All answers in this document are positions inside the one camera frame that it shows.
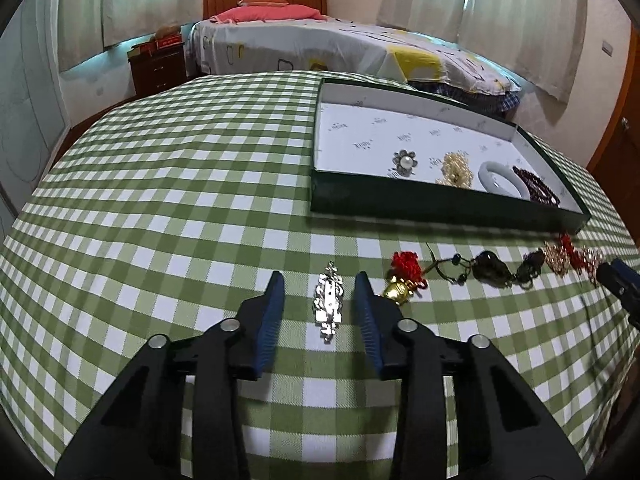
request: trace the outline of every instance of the bracelet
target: bracelet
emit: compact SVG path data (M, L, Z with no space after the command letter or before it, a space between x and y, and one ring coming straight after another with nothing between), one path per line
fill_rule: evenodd
M520 168L513 167L514 173L519 176L524 182L532 202L539 202L541 204L552 205L558 207L560 205L560 199L556 194L549 189L542 179L527 170L521 170Z
M504 189L494 180L494 178L491 176L492 173L506 178L516 187L521 198L523 198L524 200L530 200L529 189L527 189L527 186L525 185L523 180L518 178L513 170L503 164L499 164L498 162L484 162L482 166L480 166L480 170L478 171L478 179L480 180L480 184L482 184L482 186L489 193L494 193L496 195L513 196L509 191Z

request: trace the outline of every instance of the wall switch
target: wall switch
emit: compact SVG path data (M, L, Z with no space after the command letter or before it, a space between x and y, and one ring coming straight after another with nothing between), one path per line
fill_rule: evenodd
M613 56L613 47L611 46L610 43L607 43L606 41L602 42L602 50L608 55L608 56Z

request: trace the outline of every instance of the red pillow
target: red pillow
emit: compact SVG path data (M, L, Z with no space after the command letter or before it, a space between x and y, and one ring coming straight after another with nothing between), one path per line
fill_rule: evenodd
M267 20L321 20L326 17L317 9L304 5L284 7L234 7L211 18L214 23L266 22Z
M240 0L239 7L284 7L289 5L287 0Z

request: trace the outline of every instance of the nightstand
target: nightstand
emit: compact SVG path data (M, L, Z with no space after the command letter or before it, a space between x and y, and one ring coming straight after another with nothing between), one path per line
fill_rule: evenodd
M136 97L159 94L187 82L183 43L129 59Z

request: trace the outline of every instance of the green checkered tablecloth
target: green checkered tablecloth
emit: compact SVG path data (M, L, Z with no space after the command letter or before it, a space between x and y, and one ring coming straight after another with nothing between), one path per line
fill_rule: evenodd
M76 142L34 192L0 259L0 401L48 468L147 337L201 333L261 293L279 269L287 297L273 366L239 387L252 477L386 478L399 385L374 377L350 301L334 341L320 339L312 295L327 261L335 260L350 300L360 270L382 290L395 251L427 258L428 242L436 255L470 258L489 249L514 270L550 236L310 214L321 80L315 72L210 76L125 105ZM599 186L545 149L593 213L576 244L639 268ZM620 369L638 343L602 288L546 267L531 290L449 285L434 275L404 312L442 336L489 336L585 463L593 461ZM447 432L454 474L453 420Z

